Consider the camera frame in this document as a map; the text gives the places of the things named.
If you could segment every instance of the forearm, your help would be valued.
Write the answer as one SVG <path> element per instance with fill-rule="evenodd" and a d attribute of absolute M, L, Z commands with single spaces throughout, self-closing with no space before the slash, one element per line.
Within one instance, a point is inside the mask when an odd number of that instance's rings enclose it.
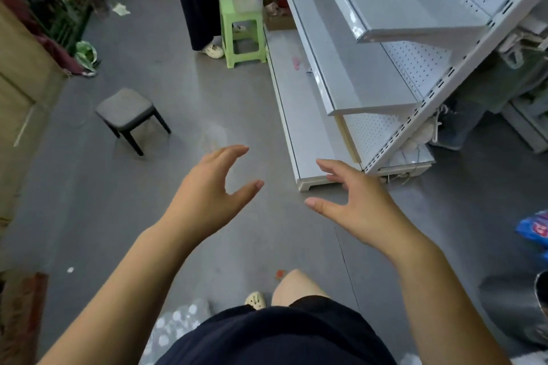
<path fill-rule="evenodd" d="M 145 230 L 40 365 L 137 364 L 169 287 L 196 244 L 169 225 Z"/>
<path fill-rule="evenodd" d="M 423 364 L 510 364 L 434 243 L 417 236 L 393 262 Z"/>

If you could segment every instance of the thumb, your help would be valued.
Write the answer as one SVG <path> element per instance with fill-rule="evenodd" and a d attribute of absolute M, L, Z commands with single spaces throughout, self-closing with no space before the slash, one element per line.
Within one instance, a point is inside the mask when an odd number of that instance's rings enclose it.
<path fill-rule="evenodd" d="M 240 212 L 244 206 L 250 203 L 264 184 L 265 181 L 249 182 L 247 185 L 243 185 L 240 189 L 234 192 L 231 197 L 232 201 L 235 203 L 236 211 Z"/>
<path fill-rule="evenodd" d="M 342 209 L 341 205 L 320 198 L 307 198 L 305 199 L 305 205 L 315 210 L 318 214 L 338 223 L 339 214 Z"/>

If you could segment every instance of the black stool leg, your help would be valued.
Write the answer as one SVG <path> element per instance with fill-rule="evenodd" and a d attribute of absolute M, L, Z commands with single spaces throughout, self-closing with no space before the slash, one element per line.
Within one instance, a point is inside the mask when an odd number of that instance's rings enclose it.
<path fill-rule="evenodd" d="M 105 121 L 105 124 L 108 126 L 108 128 L 110 130 L 112 130 L 112 132 L 114 133 L 114 135 L 117 137 L 117 138 L 120 138 L 120 133 L 118 133 L 118 130 L 116 130 L 113 126 L 111 126 L 108 122 Z"/>
<path fill-rule="evenodd" d="M 158 112 L 158 110 L 156 110 L 156 108 L 154 108 L 154 111 L 152 112 L 152 115 L 154 117 L 156 117 L 156 119 L 158 119 L 158 121 L 160 121 L 160 124 L 162 125 L 163 128 L 166 129 L 166 131 L 171 134 L 171 129 L 168 127 L 166 121 L 164 119 L 162 119 L 162 116 L 160 115 L 160 113 Z"/>
<path fill-rule="evenodd" d="M 129 133 L 129 131 L 121 132 L 121 134 L 122 134 L 122 136 L 124 136 L 126 138 L 126 140 L 129 142 L 129 144 L 133 147 L 133 149 L 137 152 L 137 154 L 139 156 L 144 156 L 145 155 L 142 152 L 139 145 L 137 144 L 137 142 L 135 141 L 135 139 L 133 138 L 133 136 L 131 135 L 131 133 Z"/>

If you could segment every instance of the green plastic stool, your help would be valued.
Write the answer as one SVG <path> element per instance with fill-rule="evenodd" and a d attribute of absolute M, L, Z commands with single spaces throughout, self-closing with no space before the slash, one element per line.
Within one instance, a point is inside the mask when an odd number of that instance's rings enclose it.
<path fill-rule="evenodd" d="M 238 13 L 234 10 L 232 0 L 219 0 L 221 11 L 221 33 L 223 36 L 223 49 L 225 50 L 226 65 L 229 68 L 234 68 L 237 62 L 250 61 L 259 59 L 261 62 L 266 62 L 266 42 L 265 31 L 263 29 L 263 13 L 245 12 Z M 253 21 L 249 29 L 243 32 L 232 32 L 232 24 L 234 22 Z M 240 39 L 253 39 L 259 44 L 259 49 L 255 52 L 247 52 L 243 54 L 234 53 L 234 41 Z"/>

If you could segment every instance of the black shorts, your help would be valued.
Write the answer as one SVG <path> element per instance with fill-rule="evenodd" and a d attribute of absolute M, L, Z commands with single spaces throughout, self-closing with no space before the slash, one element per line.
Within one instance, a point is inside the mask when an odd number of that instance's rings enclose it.
<path fill-rule="evenodd" d="M 288 359 L 284 351 L 291 352 Z M 342 363 L 396 365 L 359 313 L 323 296 L 306 296 L 289 307 L 256 311 L 245 305 L 225 310 L 179 339 L 156 365 L 251 363 L 251 354 L 261 364 L 340 359 Z"/>

